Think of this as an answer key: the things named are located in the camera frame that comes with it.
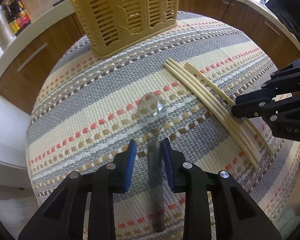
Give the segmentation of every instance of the plastic basket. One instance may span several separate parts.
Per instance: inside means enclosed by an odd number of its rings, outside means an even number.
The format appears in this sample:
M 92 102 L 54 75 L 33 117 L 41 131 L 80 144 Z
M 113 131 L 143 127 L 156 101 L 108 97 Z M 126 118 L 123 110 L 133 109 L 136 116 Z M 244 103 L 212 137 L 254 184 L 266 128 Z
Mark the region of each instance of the plastic basket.
M 94 54 L 117 52 L 176 25 L 179 0 L 71 0 Z

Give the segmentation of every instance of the striped mat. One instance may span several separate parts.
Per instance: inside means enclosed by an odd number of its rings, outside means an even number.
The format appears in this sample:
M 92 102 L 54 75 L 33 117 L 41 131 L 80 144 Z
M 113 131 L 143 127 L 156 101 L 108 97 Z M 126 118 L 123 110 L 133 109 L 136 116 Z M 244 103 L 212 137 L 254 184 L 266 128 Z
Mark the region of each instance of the striped mat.
M 250 38 L 229 25 L 185 12 L 178 13 L 177 23 L 105 60 L 93 56 L 83 37 L 60 59 L 37 98 L 27 132 L 28 170 L 39 204 L 69 172 L 95 171 L 124 151 L 132 138 L 138 153 L 131 187 L 125 195 L 114 196 L 117 239 L 181 239 L 185 195 L 173 194 L 166 177 L 166 229 L 155 233 L 151 225 L 147 130 L 140 125 L 137 109 L 144 94 L 155 92 L 169 113 L 159 139 L 169 137 L 173 149 L 205 171 L 229 171 L 275 219 L 295 181 L 300 143 L 274 138 L 262 118 L 254 118 L 274 152 L 267 152 L 259 138 L 251 135 L 262 155 L 259 169 L 254 170 L 218 119 L 163 62 L 168 57 L 180 64 L 189 62 L 233 100 L 259 89 L 277 68 Z M 215 235 L 212 206 L 210 210 Z

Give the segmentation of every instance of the soy sauce bottle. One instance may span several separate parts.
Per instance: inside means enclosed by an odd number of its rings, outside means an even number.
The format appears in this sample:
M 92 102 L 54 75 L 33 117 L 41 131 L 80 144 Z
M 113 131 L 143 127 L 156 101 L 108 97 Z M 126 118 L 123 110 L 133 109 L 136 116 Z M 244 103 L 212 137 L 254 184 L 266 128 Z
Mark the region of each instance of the soy sauce bottle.
M 31 19 L 29 13 L 24 7 L 21 0 L 10 0 L 11 10 L 19 15 L 19 18 L 22 21 L 21 31 L 24 30 L 29 24 L 31 24 Z
M 12 32 L 18 36 L 21 33 L 22 20 L 15 14 L 7 3 L 3 4 L 3 10 Z

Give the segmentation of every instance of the bamboo chopstick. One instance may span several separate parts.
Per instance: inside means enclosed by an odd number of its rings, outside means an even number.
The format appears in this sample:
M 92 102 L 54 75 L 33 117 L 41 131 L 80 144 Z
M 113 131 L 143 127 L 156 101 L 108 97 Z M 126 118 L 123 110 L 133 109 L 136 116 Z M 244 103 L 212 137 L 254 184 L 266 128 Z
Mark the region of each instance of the bamboo chopstick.
M 180 65 L 175 65 L 174 63 L 166 60 L 164 63 L 165 67 L 171 71 L 179 80 L 181 80 L 204 104 L 205 106 L 218 118 L 218 120 L 223 124 L 227 129 L 230 135 L 234 138 L 239 147 L 245 152 L 248 160 L 255 169 L 258 169 L 258 163 L 253 157 L 255 153 L 251 145 L 245 140 L 243 135 L 240 132 L 236 132 L 232 125 L 230 125 L 226 120 L 228 117 L 225 113 L 218 107 L 218 105 L 203 91 L 200 87 L 202 84 L 195 79 L 188 71 L 186 71 Z
M 168 61 L 173 63 L 177 68 L 179 68 L 183 73 L 185 73 L 189 78 L 191 78 L 191 80 L 200 87 L 203 95 L 206 96 L 206 98 L 210 98 L 213 101 L 215 109 L 219 111 L 219 113 L 222 115 L 225 121 L 230 125 L 230 127 L 233 128 L 234 132 L 238 135 L 238 137 L 242 140 L 243 144 L 250 151 L 252 157 L 257 163 L 259 163 L 261 160 L 261 154 L 257 150 L 256 146 L 252 143 L 250 138 L 246 135 L 243 128 L 233 119 L 233 117 L 224 108 L 224 106 L 185 68 L 183 68 L 177 62 L 175 62 L 173 59 L 168 59 Z
M 199 70 L 197 70 L 194 66 L 192 66 L 189 63 L 185 64 L 185 67 L 187 69 L 189 69 L 191 72 L 193 72 L 196 76 L 198 76 L 199 78 L 201 78 L 203 80 L 203 82 L 205 82 L 208 86 L 210 86 L 213 90 L 215 90 L 229 105 L 233 106 L 235 105 L 234 101 L 228 97 L 226 95 L 226 93 L 224 93 L 216 84 L 214 84 L 210 79 L 208 79 L 206 76 L 204 76 Z M 246 127 L 248 128 L 248 130 L 254 132 L 259 139 L 261 140 L 261 142 L 264 144 L 264 146 L 266 147 L 266 149 L 268 150 L 268 152 L 271 154 L 271 156 L 274 155 L 271 147 L 269 146 L 268 142 L 266 141 L 266 139 L 263 137 L 263 135 L 260 133 L 260 131 L 258 130 L 258 128 L 253 124 L 253 122 L 251 122 L 248 118 L 244 118 L 243 119 L 246 122 Z

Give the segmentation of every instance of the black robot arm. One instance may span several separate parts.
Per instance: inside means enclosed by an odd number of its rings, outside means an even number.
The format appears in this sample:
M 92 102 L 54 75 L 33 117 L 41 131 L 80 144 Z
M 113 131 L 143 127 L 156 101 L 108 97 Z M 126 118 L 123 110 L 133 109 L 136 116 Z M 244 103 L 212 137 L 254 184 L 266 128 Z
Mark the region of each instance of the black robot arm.
M 236 117 L 262 117 L 273 136 L 300 141 L 300 59 L 271 73 L 270 77 L 260 90 L 238 96 L 232 114 Z M 277 95 L 287 93 L 294 94 L 274 101 Z

